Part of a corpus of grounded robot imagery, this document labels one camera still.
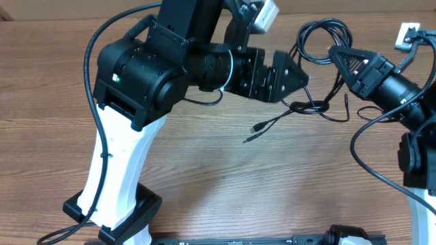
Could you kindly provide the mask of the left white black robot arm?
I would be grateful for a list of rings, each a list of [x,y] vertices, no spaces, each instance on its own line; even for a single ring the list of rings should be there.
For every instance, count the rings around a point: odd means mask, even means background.
[[[87,84],[99,137],[85,188],[63,206],[93,221],[103,244],[150,244],[149,223],[162,199],[139,181],[147,152],[187,89],[229,92],[278,103],[307,85],[289,54],[248,45],[277,17],[273,1],[175,1],[135,24],[99,53]]]

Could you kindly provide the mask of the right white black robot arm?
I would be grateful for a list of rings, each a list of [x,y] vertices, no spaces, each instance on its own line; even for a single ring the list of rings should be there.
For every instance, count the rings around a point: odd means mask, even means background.
[[[329,55],[350,92],[382,110],[381,116],[370,120],[353,136],[350,144],[353,158],[371,175],[406,194],[411,211],[412,244],[434,244],[435,72],[431,72],[422,88],[401,73],[413,61],[416,49],[412,45],[400,65],[394,65],[379,53],[344,46],[331,47]],[[402,185],[371,169],[355,150],[358,137],[386,118],[407,128],[397,152],[403,172]]]

